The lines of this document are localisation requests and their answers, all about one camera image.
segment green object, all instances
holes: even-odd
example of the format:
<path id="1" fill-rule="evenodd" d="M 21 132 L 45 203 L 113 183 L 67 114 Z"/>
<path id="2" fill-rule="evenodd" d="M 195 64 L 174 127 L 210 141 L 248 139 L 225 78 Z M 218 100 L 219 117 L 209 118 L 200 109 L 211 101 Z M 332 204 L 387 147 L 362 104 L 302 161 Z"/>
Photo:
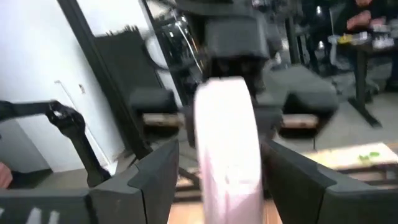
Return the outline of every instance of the green object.
<path id="1" fill-rule="evenodd" d="M 380 156 L 380 153 L 378 153 L 378 152 L 371 152 L 369 155 L 370 155 L 371 157 L 377 157 L 377 156 Z"/>
<path id="2" fill-rule="evenodd" d="M 368 161 L 369 159 L 369 156 L 359 156 L 359 160 L 361 161 Z"/>

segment black desk leg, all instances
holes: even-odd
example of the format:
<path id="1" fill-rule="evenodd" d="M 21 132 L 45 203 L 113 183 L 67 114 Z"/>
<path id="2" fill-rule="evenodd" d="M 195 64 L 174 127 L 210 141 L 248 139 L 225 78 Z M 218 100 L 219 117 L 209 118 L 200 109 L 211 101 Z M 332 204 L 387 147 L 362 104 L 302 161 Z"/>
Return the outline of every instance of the black desk leg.
<path id="1" fill-rule="evenodd" d="M 304 65 L 305 61 L 304 61 L 303 45 L 301 43 L 301 35 L 298 35 L 296 39 L 297 39 L 297 47 L 298 47 L 298 56 L 300 57 L 301 64 Z"/>
<path id="2" fill-rule="evenodd" d="M 296 30 L 293 22 L 293 17 L 288 17 L 285 20 L 285 29 L 286 29 L 287 42 L 289 43 L 290 62 L 292 64 L 300 63 L 299 51 L 297 49 L 297 40 L 295 38 Z"/>
<path id="3" fill-rule="evenodd" d="M 372 127 L 381 127 L 380 122 L 369 113 L 365 105 L 367 69 L 367 55 L 365 52 L 359 50 L 354 71 L 356 98 L 348 101 Z"/>

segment white wheel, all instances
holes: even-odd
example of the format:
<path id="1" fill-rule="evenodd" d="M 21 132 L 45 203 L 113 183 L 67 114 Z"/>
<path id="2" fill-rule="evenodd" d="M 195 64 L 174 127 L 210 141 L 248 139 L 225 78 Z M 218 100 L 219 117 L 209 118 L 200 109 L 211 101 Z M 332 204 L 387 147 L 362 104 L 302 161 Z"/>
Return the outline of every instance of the white wheel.
<path id="1" fill-rule="evenodd" d="M 209 80 L 194 108 L 205 223 L 262 223 L 259 140 L 244 80 Z"/>

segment wall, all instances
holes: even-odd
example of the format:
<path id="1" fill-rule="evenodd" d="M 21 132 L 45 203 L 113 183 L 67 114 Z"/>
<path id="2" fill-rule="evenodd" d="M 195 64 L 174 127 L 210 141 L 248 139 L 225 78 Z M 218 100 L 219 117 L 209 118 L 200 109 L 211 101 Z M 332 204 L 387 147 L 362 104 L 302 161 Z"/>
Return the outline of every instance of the wall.
<path id="1" fill-rule="evenodd" d="M 147 12 L 141 0 L 78 0 L 81 10 L 94 35 L 103 35 L 110 30 L 123 30 L 125 26 L 137 26 L 141 35 L 146 36 L 153 30 Z M 166 65 L 159 42 L 154 37 L 148 49 L 156 62 Z M 176 102 L 181 106 L 181 99 L 169 72 L 158 72 L 164 86 L 174 91 Z"/>
<path id="2" fill-rule="evenodd" d="M 100 162 L 115 159 L 123 151 L 122 140 L 58 2 L 0 1 L 0 27 L 0 97 L 13 102 L 56 99 L 76 108 L 85 117 Z M 17 122 L 55 172 L 83 167 L 69 139 L 46 117 Z"/>

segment cable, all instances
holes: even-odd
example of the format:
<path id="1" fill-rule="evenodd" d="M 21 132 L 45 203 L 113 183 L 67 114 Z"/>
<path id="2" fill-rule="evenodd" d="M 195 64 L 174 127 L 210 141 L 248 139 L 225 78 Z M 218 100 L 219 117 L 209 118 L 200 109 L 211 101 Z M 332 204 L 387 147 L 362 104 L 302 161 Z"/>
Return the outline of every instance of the cable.
<path id="1" fill-rule="evenodd" d="M 193 51 L 193 49 L 192 49 L 192 46 L 191 46 L 190 42 L 188 41 L 187 36 L 184 34 L 184 31 L 181 29 L 180 24 L 178 23 L 177 16 L 175 16 L 175 11 L 173 10 L 171 13 L 172 13 L 172 15 L 173 15 L 173 17 L 174 17 L 174 19 L 175 19 L 175 21 L 176 21 L 175 24 L 177 25 L 177 27 L 178 27 L 178 29 L 180 30 L 182 36 L 184 37 L 185 41 L 186 41 L 187 44 L 188 44 L 188 48 L 189 48 L 189 50 L 191 51 L 192 57 L 193 57 L 193 59 L 195 60 L 195 63 L 197 64 L 197 67 L 199 68 L 200 73 L 203 73 L 203 71 L 202 71 L 202 69 L 201 69 L 201 66 L 199 65 L 199 62 L 198 62 L 198 60 L 197 60 L 197 58 L 196 58 L 196 56 L 195 56 L 195 53 L 194 53 L 194 51 Z"/>
<path id="2" fill-rule="evenodd" d="M 179 72 L 182 70 L 186 70 L 192 66 L 195 66 L 197 64 L 197 58 L 199 60 L 204 60 L 207 58 L 205 53 L 199 53 L 199 54 L 195 54 L 194 58 L 195 60 L 192 60 L 191 62 L 188 62 L 184 65 L 177 65 L 177 66 L 169 66 L 169 68 L 163 66 L 163 65 L 159 65 L 158 63 L 156 63 L 154 61 L 154 59 L 152 58 L 152 56 L 150 55 L 149 51 L 148 51 L 148 41 L 156 36 L 157 32 L 163 31 L 161 29 L 158 30 L 153 30 L 147 37 L 144 38 L 144 43 L 142 45 L 142 51 L 144 52 L 144 55 L 147 57 L 147 59 L 149 60 L 149 63 L 157 70 L 161 70 L 161 71 L 165 71 L 165 72 Z"/>

